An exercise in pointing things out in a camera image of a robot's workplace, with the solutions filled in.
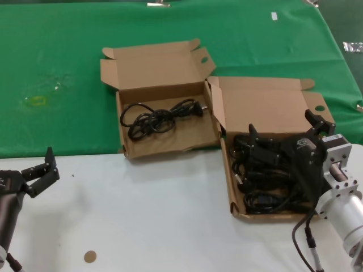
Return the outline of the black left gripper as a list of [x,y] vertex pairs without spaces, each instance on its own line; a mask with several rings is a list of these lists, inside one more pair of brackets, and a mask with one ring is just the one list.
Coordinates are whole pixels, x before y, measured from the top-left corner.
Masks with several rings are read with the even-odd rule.
[[43,164],[21,172],[1,170],[1,198],[21,193],[35,198],[59,179],[60,174],[53,149],[48,147]]

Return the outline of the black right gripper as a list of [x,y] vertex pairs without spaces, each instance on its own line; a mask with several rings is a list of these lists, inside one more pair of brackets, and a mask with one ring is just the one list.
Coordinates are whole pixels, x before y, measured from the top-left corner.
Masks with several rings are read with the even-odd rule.
[[[321,156],[316,150],[316,143],[311,137],[321,133],[327,136],[335,132],[335,124],[326,121],[321,115],[311,110],[305,111],[305,119],[311,128],[305,134],[296,134],[286,137],[281,142],[281,152],[287,157],[292,176],[296,179],[307,199],[316,204],[322,194],[324,178],[322,172]],[[253,124],[249,124],[250,157],[262,163],[277,166],[281,156],[273,150],[276,143],[271,138],[260,139]]]

